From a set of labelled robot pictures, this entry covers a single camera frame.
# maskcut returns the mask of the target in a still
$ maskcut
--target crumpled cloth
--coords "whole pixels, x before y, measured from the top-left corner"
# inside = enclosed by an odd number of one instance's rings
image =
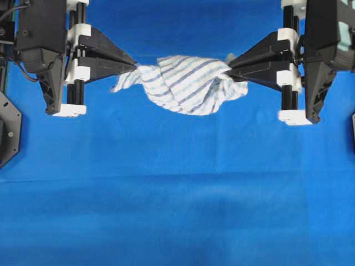
[[[172,56],[158,59],[158,66],[138,65],[119,76],[111,92],[142,84],[148,98],[162,108],[185,115],[216,113],[225,101],[248,93],[248,83],[235,83],[224,74],[228,62],[213,58]]]

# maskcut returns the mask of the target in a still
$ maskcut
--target black rod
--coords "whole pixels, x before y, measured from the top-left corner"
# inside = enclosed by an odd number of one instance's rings
[[[283,8],[283,27],[293,29],[293,6]]]
[[[292,110],[292,86],[282,86],[281,110]]]

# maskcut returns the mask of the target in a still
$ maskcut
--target blue backdrop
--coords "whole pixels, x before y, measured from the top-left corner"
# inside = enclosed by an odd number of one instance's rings
[[[88,22],[142,64],[224,59],[282,27],[279,0],[92,0]],[[355,78],[340,73],[321,124],[287,127],[280,94],[208,117],[142,87],[86,89],[87,116],[46,116],[12,67],[21,152],[0,170],[0,265],[355,265]]]

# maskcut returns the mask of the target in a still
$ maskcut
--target cable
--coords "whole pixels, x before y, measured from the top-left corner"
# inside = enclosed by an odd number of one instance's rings
[[[15,12],[18,9],[22,8],[28,8],[28,5],[23,5],[23,6],[16,6],[13,8],[10,8],[8,11],[6,11],[1,17],[0,17],[0,22],[6,19],[11,13]]]
[[[20,68],[21,73],[24,75],[24,77],[25,77],[27,80],[29,80],[29,81],[31,81],[31,82],[38,82],[38,81],[40,81],[39,79],[35,79],[35,78],[29,76],[29,75],[27,74],[27,72],[23,69],[23,67],[21,66],[21,64],[20,64],[19,62],[17,62],[12,56],[10,56],[10,55],[8,55],[8,54],[4,54],[4,53],[0,53],[0,56],[7,57],[7,58],[9,58],[12,62],[14,62],[14,64]]]

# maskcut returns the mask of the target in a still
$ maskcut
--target striped towel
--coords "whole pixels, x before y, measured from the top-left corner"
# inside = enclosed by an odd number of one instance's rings
[[[235,83],[224,74],[231,68],[218,59],[173,56],[158,66],[138,66],[122,74],[111,92],[142,84],[148,98],[162,108],[186,115],[210,115],[225,101],[248,93],[247,82]]]

